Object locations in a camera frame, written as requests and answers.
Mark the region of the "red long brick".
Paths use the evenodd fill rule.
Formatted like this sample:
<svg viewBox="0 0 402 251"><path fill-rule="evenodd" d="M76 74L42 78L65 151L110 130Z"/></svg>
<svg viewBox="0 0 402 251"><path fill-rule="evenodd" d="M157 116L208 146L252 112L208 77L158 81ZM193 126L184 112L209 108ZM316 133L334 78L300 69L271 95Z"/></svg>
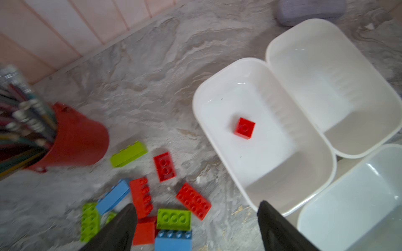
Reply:
<svg viewBox="0 0 402 251"><path fill-rule="evenodd" d="M129 182L129 187L138 219L146 218L153 210L148 179L142 177L132 180Z"/></svg>

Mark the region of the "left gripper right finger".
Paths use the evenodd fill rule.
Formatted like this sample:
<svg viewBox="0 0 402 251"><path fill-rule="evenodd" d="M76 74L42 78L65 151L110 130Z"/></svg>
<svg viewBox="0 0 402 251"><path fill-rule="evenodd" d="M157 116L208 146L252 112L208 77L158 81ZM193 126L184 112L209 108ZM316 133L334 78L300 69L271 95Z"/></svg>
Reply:
<svg viewBox="0 0 402 251"><path fill-rule="evenodd" d="M257 216L266 251L319 251L267 201L260 203Z"/></svg>

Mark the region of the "small red square brick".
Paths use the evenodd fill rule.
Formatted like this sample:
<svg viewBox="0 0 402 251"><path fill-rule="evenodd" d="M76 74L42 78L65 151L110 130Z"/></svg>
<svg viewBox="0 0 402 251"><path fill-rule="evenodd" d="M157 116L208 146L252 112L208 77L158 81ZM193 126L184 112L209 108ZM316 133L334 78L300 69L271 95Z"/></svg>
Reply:
<svg viewBox="0 0 402 251"><path fill-rule="evenodd" d="M245 118L239 118L234 134L241 138L249 140L252 138L254 127L255 122L252 122Z"/></svg>

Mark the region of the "blue brick top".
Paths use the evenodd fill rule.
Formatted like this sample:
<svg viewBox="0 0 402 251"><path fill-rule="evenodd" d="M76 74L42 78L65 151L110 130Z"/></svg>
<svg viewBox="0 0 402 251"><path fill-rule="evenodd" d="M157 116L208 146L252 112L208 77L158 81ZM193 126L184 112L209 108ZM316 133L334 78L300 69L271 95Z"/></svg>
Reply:
<svg viewBox="0 0 402 251"><path fill-rule="evenodd" d="M115 208L130 192L129 180L121 179L118 184L112 187L110 192L107 192L96 205L96 209L100 215L111 211Z"/></svg>

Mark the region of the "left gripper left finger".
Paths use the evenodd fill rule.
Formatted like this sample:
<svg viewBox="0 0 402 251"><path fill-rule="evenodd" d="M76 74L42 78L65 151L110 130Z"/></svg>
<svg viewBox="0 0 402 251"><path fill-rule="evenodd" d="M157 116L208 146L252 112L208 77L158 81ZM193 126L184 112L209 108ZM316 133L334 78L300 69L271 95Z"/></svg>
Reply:
<svg viewBox="0 0 402 251"><path fill-rule="evenodd" d="M136 208L128 204L79 251L129 251L137 224Z"/></svg>

